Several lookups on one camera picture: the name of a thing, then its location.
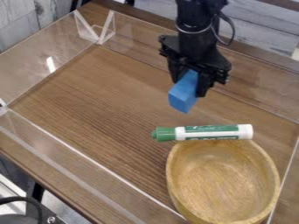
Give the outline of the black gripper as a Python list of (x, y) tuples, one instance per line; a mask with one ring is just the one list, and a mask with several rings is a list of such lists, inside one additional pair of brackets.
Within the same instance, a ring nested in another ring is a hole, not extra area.
[(166, 58), (172, 82), (176, 83), (188, 69), (200, 73), (196, 83), (196, 97), (205, 96), (213, 82), (225, 84), (229, 79), (230, 62), (222, 56), (212, 38), (193, 35), (160, 35), (160, 54)]

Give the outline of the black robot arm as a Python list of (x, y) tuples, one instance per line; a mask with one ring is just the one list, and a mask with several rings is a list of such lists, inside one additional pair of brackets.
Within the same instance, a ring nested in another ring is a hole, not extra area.
[(160, 35), (160, 54), (166, 58), (172, 82), (177, 83), (188, 70), (197, 75), (194, 96), (201, 98), (214, 83), (224, 85), (229, 78), (232, 64), (220, 53), (217, 43), (228, 46), (220, 36), (220, 20), (222, 19), (236, 32), (234, 25), (222, 8), (228, 0), (174, 0), (177, 16), (174, 19), (176, 35)]

